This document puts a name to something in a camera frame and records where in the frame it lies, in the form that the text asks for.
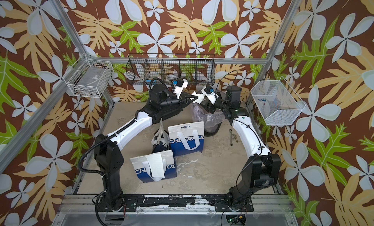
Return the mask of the white receipt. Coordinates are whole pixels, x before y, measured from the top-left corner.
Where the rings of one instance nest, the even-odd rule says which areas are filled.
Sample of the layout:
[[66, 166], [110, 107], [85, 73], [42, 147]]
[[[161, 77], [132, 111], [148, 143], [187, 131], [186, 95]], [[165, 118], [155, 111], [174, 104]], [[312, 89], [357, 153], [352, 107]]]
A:
[[147, 163], [149, 165], [149, 171], [152, 174], [152, 178], [162, 179], [165, 177], [166, 163], [160, 153], [154, 153], [146, 156]]
[[169, 146], [169, 135], [168, 132], [163, 127], [163, 121], [160, 121], [160, 126], [158, 130], [155, 132], [152, 145], [158, 146], [162, 145], [163, 147]]
[[194, 96], [193, 103], [201, 104], [202, 101], [205, 99], [206, 94], [205, 93], [196, 93], [196, 92], [193, 92], [192, 96]]

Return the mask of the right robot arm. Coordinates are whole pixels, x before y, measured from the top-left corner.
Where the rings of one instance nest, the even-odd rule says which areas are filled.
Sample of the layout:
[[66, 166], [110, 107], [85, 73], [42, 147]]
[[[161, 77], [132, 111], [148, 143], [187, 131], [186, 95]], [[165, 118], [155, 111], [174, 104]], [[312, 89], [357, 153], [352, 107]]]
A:
[[256, 132], [250, 114], [241, 106], [241, 88], [229, 86], [222, 97], [211, 86], [201, 92], [205, 99], [201, 105], [209, 113], [221, 111], [237, 132], [248, 157], [239, 172], [234, 187], [231, 187], [224, 200], [217, 202], [217, 211], [253, 210], [251, 197], [256, 192], [273, 187], [278, 182], [281, 159], [272, 154]]

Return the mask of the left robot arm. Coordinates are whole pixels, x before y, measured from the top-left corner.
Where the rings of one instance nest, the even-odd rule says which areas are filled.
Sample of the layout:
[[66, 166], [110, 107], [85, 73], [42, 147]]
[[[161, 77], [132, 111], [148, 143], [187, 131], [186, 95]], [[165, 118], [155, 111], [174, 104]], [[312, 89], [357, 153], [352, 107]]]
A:
[[96, 204], [103, 203], [110, 210], [123, 208], [123, 191], [120, 186], [120, 168], [124, 163], [122, 149], [144, 129], [162, 120], [178, 115], [198, 97], [184, 92], [186, 79], [177, 78], [172, 90], [160, 78], [153, 78], [149, 86], [149, 99], [136, 111], [134, 118], [107, 135], [100, 134], [98, 141], [82, 155], [78, 169], [84, 173], [99, 174], [103, 181], [103, 192]]

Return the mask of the right blue takeout bag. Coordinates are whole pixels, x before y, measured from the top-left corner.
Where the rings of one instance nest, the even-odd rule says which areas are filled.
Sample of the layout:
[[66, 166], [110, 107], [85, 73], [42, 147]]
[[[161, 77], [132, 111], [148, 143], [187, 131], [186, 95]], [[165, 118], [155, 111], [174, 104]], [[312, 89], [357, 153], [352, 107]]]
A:
[[175, 157], [203, 152], [204, 122], [185, 123], [168, 127], [170, 148]]

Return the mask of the blue takeout bag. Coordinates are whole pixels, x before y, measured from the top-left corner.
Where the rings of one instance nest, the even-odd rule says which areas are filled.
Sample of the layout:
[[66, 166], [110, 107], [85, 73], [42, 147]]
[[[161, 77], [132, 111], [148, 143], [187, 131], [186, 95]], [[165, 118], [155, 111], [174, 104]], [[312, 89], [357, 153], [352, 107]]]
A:
[[168, 127], [170, 148], [175, 157], [203, 152], [204, 122], [185, 123]]
[[172, 150], [153, 153], [130, 159], [134, 171], [142, 182], [158, 182], [177, 177]]

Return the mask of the front blue takeout bag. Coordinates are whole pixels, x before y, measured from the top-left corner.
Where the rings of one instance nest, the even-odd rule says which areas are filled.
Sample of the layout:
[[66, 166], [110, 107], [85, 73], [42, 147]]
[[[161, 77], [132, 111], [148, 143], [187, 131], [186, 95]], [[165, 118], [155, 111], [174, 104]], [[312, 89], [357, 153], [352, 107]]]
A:
[[172, 150], [153, 153], [130, 159], [134, 171], [142, 182], [158, 182], [177, 177]]

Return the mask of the tape roll in basket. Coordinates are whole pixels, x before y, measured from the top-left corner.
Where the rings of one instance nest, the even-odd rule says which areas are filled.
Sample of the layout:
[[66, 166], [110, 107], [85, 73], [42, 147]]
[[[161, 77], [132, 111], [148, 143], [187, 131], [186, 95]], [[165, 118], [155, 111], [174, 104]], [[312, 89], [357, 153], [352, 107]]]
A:
[[173, 82], [173, 81], [176, 81], [177, 79], [178, 79], [178, 76], [173, 75], [173, 74], [169, 74], [169, 75], [166, 76], [166, 80], [168, 82]]

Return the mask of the small middle blue bag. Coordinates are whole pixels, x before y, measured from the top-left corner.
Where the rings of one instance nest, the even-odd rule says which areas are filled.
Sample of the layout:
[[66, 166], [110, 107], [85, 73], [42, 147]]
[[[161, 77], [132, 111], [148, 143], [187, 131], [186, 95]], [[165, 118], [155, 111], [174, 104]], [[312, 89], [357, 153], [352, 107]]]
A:
[[153, 135], [153, 139], [151, 141], [151, 144], [153, 146], [152, 153], [158, 153], [170, 150], [170, 140], [169, 140], [169, 134], [164, 129], [163, 121], [160, 121], [160, 126]]

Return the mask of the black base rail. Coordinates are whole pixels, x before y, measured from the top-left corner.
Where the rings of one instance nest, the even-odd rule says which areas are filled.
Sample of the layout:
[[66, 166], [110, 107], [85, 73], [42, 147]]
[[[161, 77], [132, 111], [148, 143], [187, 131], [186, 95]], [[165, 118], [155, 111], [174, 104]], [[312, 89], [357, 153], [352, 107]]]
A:
[[206, 208], [215, 212], [234, 212], [244, 210], [253, 212], [254, 207], [250, 197], [235, 199], [228, 194], [203, 194], [203, 195], [143, 195], [123, 194], [114, 202], [106, 200], [104, 196], [96, 195], [92, 199], [99, 212], [137, 212], [145, 208], [176, 208], [193, 209]]

